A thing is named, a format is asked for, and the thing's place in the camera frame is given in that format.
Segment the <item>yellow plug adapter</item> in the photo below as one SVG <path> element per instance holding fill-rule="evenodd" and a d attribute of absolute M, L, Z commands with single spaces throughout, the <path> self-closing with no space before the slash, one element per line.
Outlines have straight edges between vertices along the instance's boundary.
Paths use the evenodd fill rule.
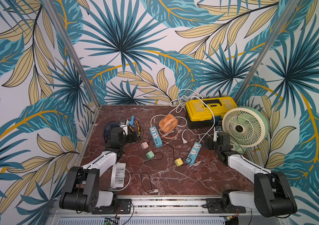
<path fill-rule="evenodd" d="M 181 158 L 176 159 L 174 162 L 177 167 L 182 166 L 184 164 Z"/>

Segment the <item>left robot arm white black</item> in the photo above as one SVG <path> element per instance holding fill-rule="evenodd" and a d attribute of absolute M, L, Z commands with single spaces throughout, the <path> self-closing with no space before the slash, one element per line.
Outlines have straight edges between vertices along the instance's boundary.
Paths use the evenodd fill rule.
<path fill-rule="evenodd" d="M 125 145 L 141 138 L 140 130 L 134 131 L 129 123 L 109 123 L 104 130 L 104 151 L 92 162 L 72 167 L 67 175 L 59 207 L 77 213 L 129 214 L 131 199 L 120 200 L 116 191 L 124 188 L 125 176 L 129 174 L 120 159 Z M 111 189 L 100 188 L 100 178 L 112 169 Z"/>

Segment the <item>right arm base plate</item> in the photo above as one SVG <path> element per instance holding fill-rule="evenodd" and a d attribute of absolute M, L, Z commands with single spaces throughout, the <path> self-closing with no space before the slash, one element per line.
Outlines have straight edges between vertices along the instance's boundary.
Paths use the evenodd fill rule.
<path fill-rule="evenodd" d="M 208 210 L 209 214 L 242 214 L 246 213 L 245 207 L 234 206 L 226 198 L 207 198 L 206 203 L 202 205 Z"/>

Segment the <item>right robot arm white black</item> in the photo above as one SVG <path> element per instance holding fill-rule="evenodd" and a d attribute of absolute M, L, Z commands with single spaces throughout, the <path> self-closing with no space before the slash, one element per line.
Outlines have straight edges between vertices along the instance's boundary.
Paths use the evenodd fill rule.
<path fill-rule="evenodd" d="M 253 192 L 227 190 L 216 202 L 223 211 L 242 208 L 257 210 L 264 217 L 287 218 L 297 212 L 297 204 L 286 175 L 260 167 L 234 151 L 228 133 L 215 131 L 208 139 L 209 149 L 220 161 L 238 171 L 254 184 Z"/>

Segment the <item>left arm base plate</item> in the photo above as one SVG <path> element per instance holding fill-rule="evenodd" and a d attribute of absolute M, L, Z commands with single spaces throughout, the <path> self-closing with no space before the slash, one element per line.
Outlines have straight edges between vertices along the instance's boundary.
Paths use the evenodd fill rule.
<path fill-rule="evenodd" d="M 93 215 L 129 215 L 132 211 L 132 199 L 117 199 L 110 206 L 96 207 Z"/>

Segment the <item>green plug adapter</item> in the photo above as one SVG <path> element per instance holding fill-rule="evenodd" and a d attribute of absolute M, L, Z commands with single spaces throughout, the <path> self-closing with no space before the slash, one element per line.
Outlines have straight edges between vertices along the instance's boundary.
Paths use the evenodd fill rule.
<path fill-rule="evenodd" d="M 155 154 L 152 151 L 146 153 L 145 158 L 151 160 L 155 157 Z"/>

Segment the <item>teal power strip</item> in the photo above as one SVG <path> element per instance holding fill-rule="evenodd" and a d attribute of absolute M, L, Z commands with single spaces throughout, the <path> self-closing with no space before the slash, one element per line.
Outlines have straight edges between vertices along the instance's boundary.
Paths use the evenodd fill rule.
<path fill-rule="evenodd" d="M 193 165 L 196 161 L 196 158 L 200 152 L 202 145 L 198 142 L 195 142 L 191 148 L 191 151 L 186 159 L 186 164 Z"/>
<path fill-rule="evenodd" d="M 152 138 L 154 140 L 155 147 L 156 148 L 162 147 L 163 142 L 162 142 L 162 140 L 160 138 L 160 135 L 159 135 L 159 132 L 158 132 L 157 128 L 156 127 L 150 127 L 149 130 L 150 130 L 151 136 L 152 136 Z"/>

